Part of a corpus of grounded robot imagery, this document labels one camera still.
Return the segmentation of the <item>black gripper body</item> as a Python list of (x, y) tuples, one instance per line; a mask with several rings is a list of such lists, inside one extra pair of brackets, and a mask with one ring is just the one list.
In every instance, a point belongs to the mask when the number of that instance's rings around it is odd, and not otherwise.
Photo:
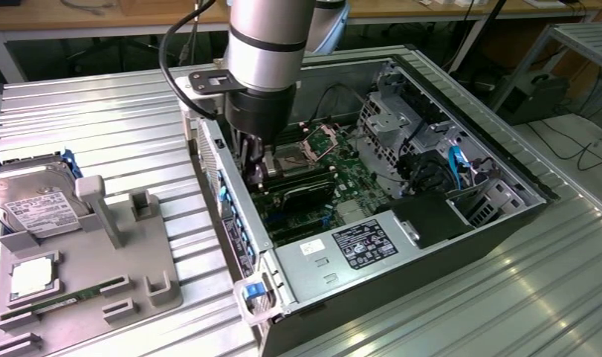
[(296, 86), (282, 91), (247, 89), (226, 94), (226, 119), (240, 132), (272, 143), (287, 127)]

